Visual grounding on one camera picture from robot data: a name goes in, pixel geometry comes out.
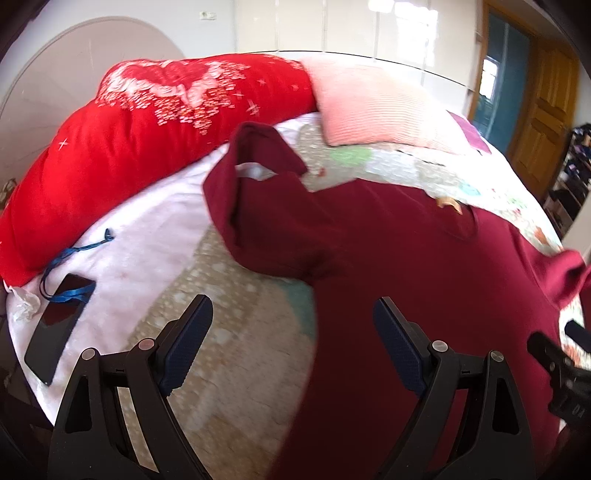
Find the blue lanyard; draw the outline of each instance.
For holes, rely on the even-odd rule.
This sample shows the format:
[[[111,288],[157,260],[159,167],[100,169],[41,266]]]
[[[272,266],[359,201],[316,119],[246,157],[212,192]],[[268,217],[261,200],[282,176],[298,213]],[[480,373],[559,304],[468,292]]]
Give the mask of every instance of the blue lanyard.
[[[41,292],[41,296],[49,301],[54,303],[65,303],[72,299],[80,300],[86,303],[88,301],[89,296],[88,293],[91,293],[95,289],[95,285],[87,285],[86,287],[82,288],[75,288],[73,290],[66,290],[61,292],[59,295],[49,295],[47,293],[46,281],[47,276],[51,273],[51,271],[60,265],[66,258],[68,258],[71,254],[76,252],[82,252],[84,250],[91,250],[92,248],[96,248],[110,242],[115,237],[111,235],[109,229],[105,230],[105,239],[97,242],[95,244],[86,245],[84,247],[70,247],[63,250],[57,257],[55,257],[51,263],[47,266],[45,271],[43,272],[43,276],[41,277],[41,284],[39,285],[39,291]]]

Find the window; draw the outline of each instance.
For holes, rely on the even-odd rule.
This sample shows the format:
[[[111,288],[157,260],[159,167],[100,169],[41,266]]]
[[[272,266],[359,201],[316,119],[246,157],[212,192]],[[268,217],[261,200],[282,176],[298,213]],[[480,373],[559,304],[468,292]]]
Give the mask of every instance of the window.
[[[398,25],[398,55],[415,63],[425,62],[433,66],[437,10],[417,7],[410,2],[396,2],[394,14]]]
[[[394,6],[394,0],[369,0],[368,7],[372,12],[389,14]]]
[[[480,94],[492,100],[495,93],[496,76],[499,73],[499,64],[490,57],[485,58],[482,66],[482,81],[480,82]]]

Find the striped pink cushion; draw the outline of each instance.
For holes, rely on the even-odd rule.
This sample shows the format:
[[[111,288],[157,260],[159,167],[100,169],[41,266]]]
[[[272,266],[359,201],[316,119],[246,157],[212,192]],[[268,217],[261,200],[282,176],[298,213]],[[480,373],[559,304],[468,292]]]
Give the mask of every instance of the striped pink cushion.
[[[425,89],[379,67],[303,59],[329,145],[388,141],[466,154],[462,129]]]

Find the black phone screen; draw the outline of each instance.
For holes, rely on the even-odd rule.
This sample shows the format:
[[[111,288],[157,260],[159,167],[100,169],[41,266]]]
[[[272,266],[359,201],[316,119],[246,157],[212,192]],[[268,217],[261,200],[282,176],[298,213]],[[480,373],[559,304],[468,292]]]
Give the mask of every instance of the black phone screen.
[[[89,285],[94,286],[95,282],[68,274],[56,290],[56,295]],[[86,298],[90,295],[92,291],[86,294]],[[45,385],[51,385],[66,342],[85,306],[85,302],[71,299],[64,303],[50,302],[43,312],[25,353],[25,363]]]

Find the red pillow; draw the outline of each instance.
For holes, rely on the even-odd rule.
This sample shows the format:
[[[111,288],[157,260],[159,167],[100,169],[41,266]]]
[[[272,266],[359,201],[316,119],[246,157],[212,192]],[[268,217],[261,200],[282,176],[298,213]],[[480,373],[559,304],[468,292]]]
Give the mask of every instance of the red pillow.
[[[315,110],[300,63],[272,55],[116,65],[14,191],[0,217],[0,277],[30,281],[103,215],[210,153],[241,122]]]

